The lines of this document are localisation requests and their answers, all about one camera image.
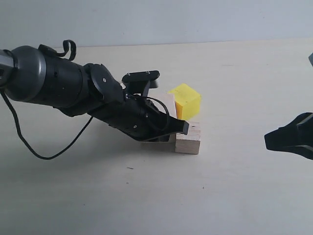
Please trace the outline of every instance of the wall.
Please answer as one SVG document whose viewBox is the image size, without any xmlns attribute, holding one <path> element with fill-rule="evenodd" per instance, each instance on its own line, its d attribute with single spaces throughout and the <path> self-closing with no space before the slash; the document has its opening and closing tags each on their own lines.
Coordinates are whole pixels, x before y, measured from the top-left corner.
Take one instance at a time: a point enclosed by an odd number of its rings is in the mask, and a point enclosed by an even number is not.
<svg viewBox="0 0 313 235">
<path fill-rule="evenodd" d="M 0 48 L 312 37 L 311 0 L 1 0 Z"/>
</svg>

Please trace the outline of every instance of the black object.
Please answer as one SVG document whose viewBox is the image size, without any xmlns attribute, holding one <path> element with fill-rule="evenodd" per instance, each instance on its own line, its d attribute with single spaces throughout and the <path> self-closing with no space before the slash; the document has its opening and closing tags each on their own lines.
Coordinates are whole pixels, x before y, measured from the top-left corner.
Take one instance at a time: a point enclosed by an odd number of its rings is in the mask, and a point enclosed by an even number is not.
<svg viewBox="0 0 313 235">
<path fill-rule="evenodd" d="M 309 56 L 313 66 L 313 53 Z M 298 115 L 291 123 L 265 135 L 266 148 L 313 160 L 313 114 Z"/>
<path fill-rule="evenodd" d="M 0 50 L 1 95 L 52 106 L 70 117 L 87 113 L 137 141 L 168 141 L 170 134 L 188 133 L 186 121 L 171 117 L 162 102 L 148 97 L 149 89 L 157 87 L 158 71 L 128 73 L 122 89 L 104 65 L 72 62 L 76 55 L 72 40 L 63 41 L 63 47 L 61 53 L 45 45 Z M 60 58 L 69 48 L 69 59 Z"/>
</svg>

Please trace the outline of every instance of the white table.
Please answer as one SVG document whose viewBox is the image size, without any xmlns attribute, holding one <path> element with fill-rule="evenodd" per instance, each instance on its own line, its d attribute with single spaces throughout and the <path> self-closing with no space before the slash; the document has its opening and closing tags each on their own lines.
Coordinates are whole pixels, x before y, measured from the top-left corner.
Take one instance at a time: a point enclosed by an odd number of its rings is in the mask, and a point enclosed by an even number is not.
<svg viewBox="0 0 313 235">
<path fill-rule="evenodd" d="M 0 100 L 0 234 L 312 234 L 313 161 L 264 143 L 312 111 L 311 52 L 313 39 L 79 48 L 77 63 L 103 63 L 118 80 L 159 70 L 151 95 L 183 82 L 200 92 L 200 154 L 142 146 L 94 120 L 64 155 L 39 160 Z M 25 137 L 46 155 L 88 120 L 14 106 Z"/>
</svg>

